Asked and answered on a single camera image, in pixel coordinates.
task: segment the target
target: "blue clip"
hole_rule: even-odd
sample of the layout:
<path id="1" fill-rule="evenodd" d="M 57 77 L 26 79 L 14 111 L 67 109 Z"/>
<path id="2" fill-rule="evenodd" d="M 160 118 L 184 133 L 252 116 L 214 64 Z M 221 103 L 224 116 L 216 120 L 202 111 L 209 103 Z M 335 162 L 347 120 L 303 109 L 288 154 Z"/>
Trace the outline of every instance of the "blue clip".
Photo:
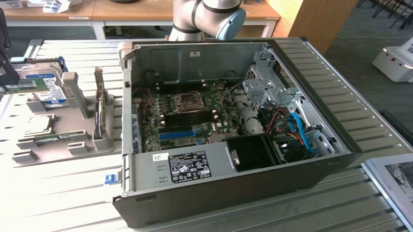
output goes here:
<path id="1" fill-rule="evenodd" d="M 58 57 L 58 61 L 59 61 L 59 64 L 61 64 L 62 71 L 63 71 L 63 72 L 69 72 L 69 69 L 67 69 L 67 66 L 66 66 L 65 58 L 63 58 L 63 57 Z"/>
<path id="2" fill-rule="evenodd" d="M 106 175 L 106 180 L 105 180 L 105 184 L 106 185 L 113 185 L 113 184 L 118 184 L 118 175 L 117 174 L 109 174 Z"/>

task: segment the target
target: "chair leg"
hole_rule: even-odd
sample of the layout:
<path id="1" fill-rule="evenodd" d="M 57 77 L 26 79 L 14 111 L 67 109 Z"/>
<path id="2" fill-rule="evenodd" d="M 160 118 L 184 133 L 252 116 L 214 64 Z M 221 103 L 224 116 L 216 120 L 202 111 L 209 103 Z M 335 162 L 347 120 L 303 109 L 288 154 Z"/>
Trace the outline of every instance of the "chair leg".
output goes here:
<path id="1" fill-rule="evenodd" d="M 375 8 L 377 6 L 377 4 L 379 4 L 379 0 L 375 0 L 373 4 L 372 4 L 372 8 Z"/>
<path id="2" fill-rule="evenodd" d="M 411 13 L 409 17 L 403 22 L 400 29 L 403 30 L 404 28 L 408 28 L 411 26 L 412 21 L 413 21 L 413 13 Z"/>
<path id="3" fill-rule="evenodd" d="M 356 7 L 360 8 L 365 1 L 367 0 L 360 0 Z"/>
<path id="4" fill-rule="evenodd" d="M 405 9 L 403 10 L 403 12 L 401 12 L 401 14 L 399 15 L 397 19 L 395 20 L 395 22 L 393 22 L 393 24 L 392 24 L 391 28 L 395 26 L 396 22 L 400 20 L 401 16 L 403 16 L 403 15 L 404 15 L 404 13 L 407 12 L 407 10 L 408 10 L 409 6 L 412 5 L 412 2 L 413 2 L 413 0 L 411 0 L 411 2 L 409 2 L 409 4 L 408 4 L 408 6 L 407 6 L 407 7 L 405 7 Z"/>
<path id="5" fill-rule="evenodd" d="M 391 3 L 391 0 L 384 0 L 379 9 L 376 10 L 375 14 L 373 14 L 373 18 L 376 18 L 376 16 L 380 14 L 380 12 L 383 11 L 383 9 L 385 9 L 385 7 L 388 6 L 388 4 Z"/>
<path id="6" fill-rule="evenodd" d="M 393 16 L 393 14 L 395 14 L 396 11 L 399 10 L 399 8 L 400 8 L 403 2 L 404 2 L 404 0 L 399 2 L 399 6 L 397 6 L 397 7 L 396 7 L 397 3 L 395 3 L 395 6 L 393 6 L 393 8 L 392 8 L 392 11 L 391 11 L 391 13 L 389 13 L 388 18 L 391 18 L 391 17 Z"/>

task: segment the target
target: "red cable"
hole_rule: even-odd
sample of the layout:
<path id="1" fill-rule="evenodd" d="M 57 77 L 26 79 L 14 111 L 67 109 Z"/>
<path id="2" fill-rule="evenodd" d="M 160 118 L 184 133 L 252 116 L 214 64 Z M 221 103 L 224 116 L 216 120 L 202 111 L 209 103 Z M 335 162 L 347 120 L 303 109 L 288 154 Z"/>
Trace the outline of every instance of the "red cable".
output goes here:
<path id="1" fill-rule="evenodd" d="M 276 119 L 277 114 L 278 114 L 278 110 L 277 110 L 277 112 L 276 112 L 274 115 L 273 115 L 273 118 L 272 118 L 272 121 L 270 121 L 270 125 L 269 125 L 269 127 L 268 127 L 265 133 L 269 133 L 269 131 L 270 131 L 270 128 L 272 128 L 272 125 L 273 125 L 273 122 L 274 122 L 274 119 Z"/>
<path id="2" fill-rule="evenodd" d="M 301 139 L 300 135 L 297 135 L 296 133 L 293 133 L 293 134 L 297 136 L 297 138 L 299 138 L 299 140 L 300 140 L 301 145 L 304 145 L 304 141 L 303 141 L 303 139 Z"/>

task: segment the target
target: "blue pcie slot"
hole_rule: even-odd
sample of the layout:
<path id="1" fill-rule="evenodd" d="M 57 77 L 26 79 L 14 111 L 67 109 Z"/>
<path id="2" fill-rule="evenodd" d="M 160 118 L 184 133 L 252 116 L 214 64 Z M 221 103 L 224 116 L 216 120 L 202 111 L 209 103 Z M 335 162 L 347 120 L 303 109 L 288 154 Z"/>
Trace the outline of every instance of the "blue pcie slot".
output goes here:
<path id="1" fill-rule="evenodd" d="M 165 133 L 160 135 L 160 139 L 176 139 L 182 137 L 196 137 L 197 136 L 197 130 L 190 131 L 182 131 L 176 133 Z"/>

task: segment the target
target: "cpu socket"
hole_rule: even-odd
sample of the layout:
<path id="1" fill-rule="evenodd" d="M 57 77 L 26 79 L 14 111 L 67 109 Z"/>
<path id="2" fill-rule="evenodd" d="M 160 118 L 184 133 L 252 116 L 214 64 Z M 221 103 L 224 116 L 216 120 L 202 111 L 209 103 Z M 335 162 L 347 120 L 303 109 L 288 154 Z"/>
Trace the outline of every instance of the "cpu socket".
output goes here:
<path id="1" fill-rule="evenodd" d="M 190 92 L 174 95 L 176 111 L 177 112 L 197 112 L 206 108 L 202 94 L 200 92 Z"/>

